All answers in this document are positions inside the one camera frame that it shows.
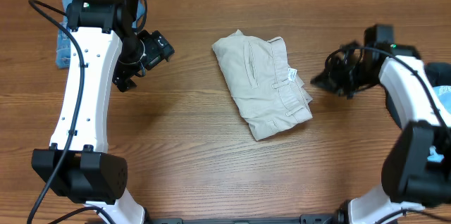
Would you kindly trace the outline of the beige cotton shorts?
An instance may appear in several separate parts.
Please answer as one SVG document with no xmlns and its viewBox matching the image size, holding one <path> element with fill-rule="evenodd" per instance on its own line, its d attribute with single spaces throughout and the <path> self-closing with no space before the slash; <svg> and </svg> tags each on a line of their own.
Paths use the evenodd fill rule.
<svg viewBox="0 0 451 224">
<path fill-rule="evenodd" d="M 240 116 L 256 141 L 313 118 L 312 97 L 289 66 L 282 37 L 264 40 L 240 30 L 212 44 Z"/>
</svg>

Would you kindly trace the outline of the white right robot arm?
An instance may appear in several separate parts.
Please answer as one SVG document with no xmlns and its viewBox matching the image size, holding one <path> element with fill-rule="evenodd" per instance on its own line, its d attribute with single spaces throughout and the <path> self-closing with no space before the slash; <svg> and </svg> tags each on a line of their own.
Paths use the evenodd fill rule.
<svg viewBox="0 0 451 224">
<path fill-rule="evenodd" d="M 402 130 L 383 164 L 380 185 L 344 203 L 335 223 L 394 223 L 407 213 L 450 203 L 450 114 L 413 46 L 352 42 L 331 53 L 311 83 L 348 98 L 381 85 Z"/>
</svg>

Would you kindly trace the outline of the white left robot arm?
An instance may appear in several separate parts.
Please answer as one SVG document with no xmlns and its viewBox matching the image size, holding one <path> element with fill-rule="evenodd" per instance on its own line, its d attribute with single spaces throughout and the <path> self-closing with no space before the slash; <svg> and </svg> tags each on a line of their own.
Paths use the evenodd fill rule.
<svg viewBox="0 0 451 224">
<path fill-rule="evenodd" d="M 73 0 L 58 28 L 70 40 L 70 65 L 61 114 L 32 168 L 53 192 L 94 211 L 105 223 L 149 223 L 148 210 L 128 191 L 128 165 L 108 152 L 106 120 L 112 87 L 126 92 L 135 77 L 173 55 L 160 32 L 135 27 L 146 0 Z"/>
</svg>

